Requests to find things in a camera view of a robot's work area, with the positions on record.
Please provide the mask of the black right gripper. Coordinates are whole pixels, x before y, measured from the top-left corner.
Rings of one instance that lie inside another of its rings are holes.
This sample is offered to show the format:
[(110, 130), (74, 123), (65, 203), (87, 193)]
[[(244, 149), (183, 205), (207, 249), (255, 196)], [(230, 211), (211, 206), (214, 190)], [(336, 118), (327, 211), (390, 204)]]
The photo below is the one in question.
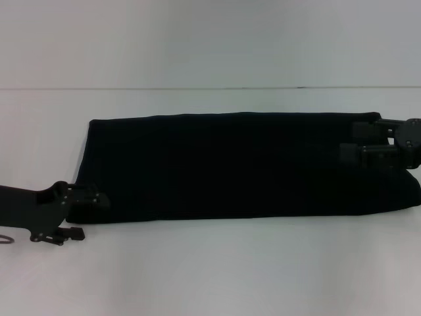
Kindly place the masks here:
[(345, 165), (366, 169), (416, 169), (420, 166), (419, 118), (354, 122), (353, 137), (394, 138), (394, 145), (341, 144), (340, 161)]

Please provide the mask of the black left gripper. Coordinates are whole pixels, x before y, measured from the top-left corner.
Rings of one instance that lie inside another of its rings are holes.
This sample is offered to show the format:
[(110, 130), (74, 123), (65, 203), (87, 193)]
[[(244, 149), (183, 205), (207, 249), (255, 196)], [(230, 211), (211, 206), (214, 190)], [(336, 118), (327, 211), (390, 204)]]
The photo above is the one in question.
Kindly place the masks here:
[(32, 242), (62, 246), (69, 240), (82, 241), (82, 228), (59, 228), (68, 215), (69, 205), (107, 209), (110, 201), (94, 184), (69, 184), (58, 181), (36, 191), (1, 187), (1, 226), (30, 231)]

